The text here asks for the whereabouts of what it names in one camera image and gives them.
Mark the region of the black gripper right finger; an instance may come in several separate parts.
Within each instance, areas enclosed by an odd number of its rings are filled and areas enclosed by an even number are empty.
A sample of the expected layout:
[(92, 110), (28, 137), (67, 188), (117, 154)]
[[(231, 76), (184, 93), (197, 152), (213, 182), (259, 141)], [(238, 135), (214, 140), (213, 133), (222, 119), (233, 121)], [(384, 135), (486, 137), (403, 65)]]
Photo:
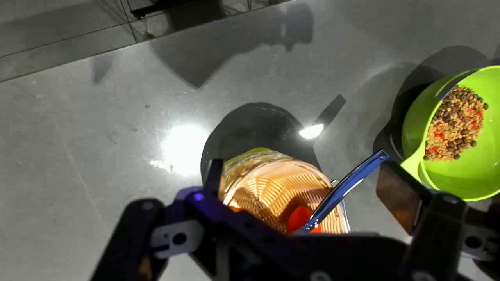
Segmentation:
[(409, 235), (403, 252), (403, 281), (458, 281), (466, 202), (434, 193), (395, 162), (383, 163), (377, 194)]

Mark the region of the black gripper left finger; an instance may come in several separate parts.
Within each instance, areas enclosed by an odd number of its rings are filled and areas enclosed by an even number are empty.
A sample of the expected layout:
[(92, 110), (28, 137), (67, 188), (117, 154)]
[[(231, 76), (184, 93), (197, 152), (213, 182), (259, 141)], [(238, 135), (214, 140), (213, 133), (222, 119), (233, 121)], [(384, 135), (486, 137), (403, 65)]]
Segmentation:
[(169, 258), (195, 251), (203, 233), (180, 201), (136, 199), (124, 208), (91, 281), (159, 281)]

